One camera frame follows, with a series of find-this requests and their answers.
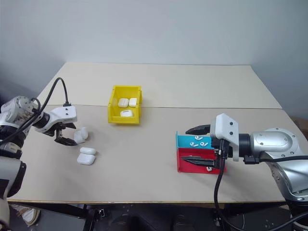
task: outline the table surface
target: table surface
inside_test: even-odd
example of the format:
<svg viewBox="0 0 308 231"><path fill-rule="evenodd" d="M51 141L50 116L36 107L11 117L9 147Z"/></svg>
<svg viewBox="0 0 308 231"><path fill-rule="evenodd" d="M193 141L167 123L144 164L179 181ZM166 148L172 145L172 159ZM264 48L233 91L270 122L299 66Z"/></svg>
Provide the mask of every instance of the table surface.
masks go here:
<svg viewBox="0 0 308 231"><path fill-rule="evenodd" d="M38 99L44 102L57 77L72 104L107 106L113 85L141 85L143 107L281 108L251 66L102 64L68 62ZM61 84L49 105L64 103Z"/></svg>
<svg viewBox="0 0 308 231"><path fill-rule="evenodd" d="M105 106L77 105L77 113L76 126L90 131L79 146L63 146L30 131L21 158L27 164L26 175L10 201L213 202L216 175L177 172L175 133L207 124L221 113L235 119L241 133L288 129L308 151L308 142L281 109L145 107L138 126L108 124ZM64 136L72 138L73 132L66 129ZM97 149L93 165L77 163L80 147ZM218 193L221 202L283 200L266 164L250 166L228 159L226 167Z"/></svg>

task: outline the white wall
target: white wall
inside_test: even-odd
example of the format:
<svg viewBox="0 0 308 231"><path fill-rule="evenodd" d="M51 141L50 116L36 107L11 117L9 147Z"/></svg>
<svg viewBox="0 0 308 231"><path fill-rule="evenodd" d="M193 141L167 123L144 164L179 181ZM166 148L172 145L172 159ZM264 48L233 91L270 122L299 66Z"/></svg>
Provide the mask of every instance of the white wall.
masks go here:
<svg viewBox="0 0 308 231"><path fill-rule="evenodd" d="M0 96L36 96L65 61L251 64L308 118L307 25L307 0L0 0Z"/></svg>

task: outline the black cable connector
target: black cable connector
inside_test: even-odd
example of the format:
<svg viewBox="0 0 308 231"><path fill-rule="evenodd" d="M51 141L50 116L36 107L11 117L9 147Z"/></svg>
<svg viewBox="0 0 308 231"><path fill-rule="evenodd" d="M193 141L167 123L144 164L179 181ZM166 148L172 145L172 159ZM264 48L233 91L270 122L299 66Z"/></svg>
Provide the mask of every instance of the black cable connector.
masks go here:
<svg viewBox="0 0 308 231"><path fill-rule="evenodd" d="M230 142L225 139L220 139L219 149L221 151L220 155L222 158L227 159L229 153Z"/></svg>
<svg viewBox="0 0 308 231"><path fill-rule="evenodd" d="M260 163L260 160L258 157L253 157L253 156L244 156L244 163L246 165L257 165Z"/></svg>
<svg viewBox="0 0 308 231"><path fill-rule="evenodd" d="M72 106L70 103L63 104L63 107L70 107L70 106Z"/></svg>

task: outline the blue and red organizer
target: blue and red organizer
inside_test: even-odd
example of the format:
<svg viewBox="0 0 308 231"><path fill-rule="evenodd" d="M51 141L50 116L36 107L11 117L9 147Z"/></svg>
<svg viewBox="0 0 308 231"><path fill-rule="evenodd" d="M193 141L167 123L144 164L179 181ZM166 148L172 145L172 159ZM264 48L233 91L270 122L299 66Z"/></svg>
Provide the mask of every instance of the blue and red organizer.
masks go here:
<svg viewBox="0 0 308 231"><path fill-rule="evenodd" d="M199 156L203 159L212 159L215 160L214 148L211 147L212 139L208 136L199 136L203 137L201 140L197 141L194 136L181 136L176 132L176 148L177 148L177 163L178 163L178 172L189 172L189 173L206 173L206 174L218 174L219 169L212 168L212 171L208 171L206 167L197 166L186 162L181 159L183 156L193 155ZM198 144L197 147L191 147L190 143L194 142ZM208 143L207 146L202 147L201 142Z"/></svg>

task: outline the red tray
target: red tray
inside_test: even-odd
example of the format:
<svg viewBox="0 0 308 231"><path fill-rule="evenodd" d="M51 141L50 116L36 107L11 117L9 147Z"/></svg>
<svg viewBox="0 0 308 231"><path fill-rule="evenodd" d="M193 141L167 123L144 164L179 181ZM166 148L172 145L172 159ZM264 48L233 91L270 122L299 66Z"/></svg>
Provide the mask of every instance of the red tray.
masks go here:
<svg viewBox="0 0 308 231"><path fill-rule="evenodd" d="M204 159L215 160L214 149L201 149L201 148L178 148L177 150L177 162L178 172L190 172L190 173L206 173L206 174L218 174L219 169L212 168L212 171L208 171L206 167L193 165L187 161L181 159L182 156L200 156Z"/></svg>

